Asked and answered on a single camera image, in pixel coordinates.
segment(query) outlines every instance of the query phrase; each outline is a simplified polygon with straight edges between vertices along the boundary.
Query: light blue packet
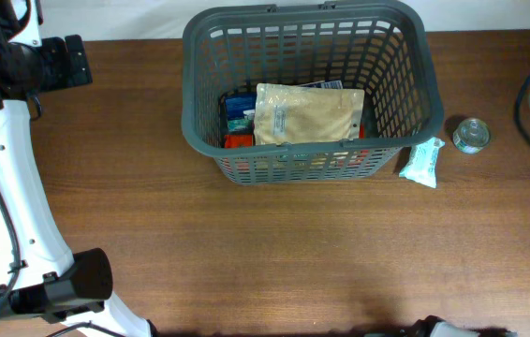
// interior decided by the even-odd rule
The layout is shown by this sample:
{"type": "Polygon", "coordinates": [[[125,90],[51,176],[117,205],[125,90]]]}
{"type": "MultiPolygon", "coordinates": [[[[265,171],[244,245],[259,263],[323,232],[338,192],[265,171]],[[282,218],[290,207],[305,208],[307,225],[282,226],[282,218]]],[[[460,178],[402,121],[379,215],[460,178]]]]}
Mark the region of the light blue packet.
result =
{"type": "Polygon", "coordinates": [[[413,146],[408,164],[398,176],[435,188],[435,162],[444,144],[441,139],[431,137],[426,142],[413,146]]]}

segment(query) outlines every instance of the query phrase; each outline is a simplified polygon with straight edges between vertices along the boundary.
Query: wood grain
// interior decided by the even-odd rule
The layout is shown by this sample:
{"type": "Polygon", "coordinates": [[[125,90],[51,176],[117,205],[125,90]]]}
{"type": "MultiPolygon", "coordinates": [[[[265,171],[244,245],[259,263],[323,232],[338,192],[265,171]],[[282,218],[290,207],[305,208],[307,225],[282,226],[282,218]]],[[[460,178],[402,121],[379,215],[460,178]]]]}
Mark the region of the wood grain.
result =
{"type": "MultiPolygon", "coordinates": [[[[42,96],[32,130],[66,242],[103,248],[120,297],[164,332],[325,332],[439,315],[530,336],[530,148],[512,122],[530,31],[429,42],[448,129],[437,189],[398,178],[407,153],[360,181],[231,183],[182,136],[181,41],[87,43],[94,84],[42,96]],[[470,116],[494,135],[477,155],[448,136],[470,116]]],[[[60,328],[0,322],[0,336],[60,328]]]]}

